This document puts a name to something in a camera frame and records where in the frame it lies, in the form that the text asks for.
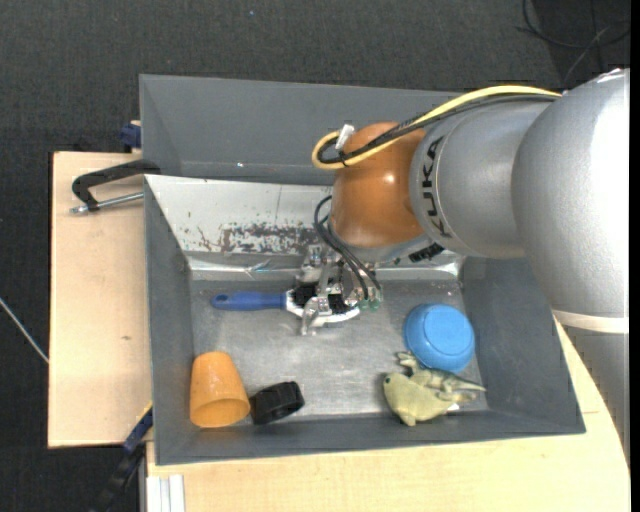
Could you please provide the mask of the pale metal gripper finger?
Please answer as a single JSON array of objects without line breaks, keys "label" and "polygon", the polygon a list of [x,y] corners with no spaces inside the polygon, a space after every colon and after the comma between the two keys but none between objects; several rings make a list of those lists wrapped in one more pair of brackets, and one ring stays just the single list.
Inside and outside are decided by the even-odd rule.
[{"label": "pale metal gripper finger", "polygon": [[300,334],[308,335],[313,329],[315,320],[319,315],[318,299],[312,297],[305,304],[301,315]]},{"label": "pale metal gripper finger", "polygon": [[312,298],[309,305],[309,332],[314,334],[318,328],[324,327],[331,314],[327,298]]}]

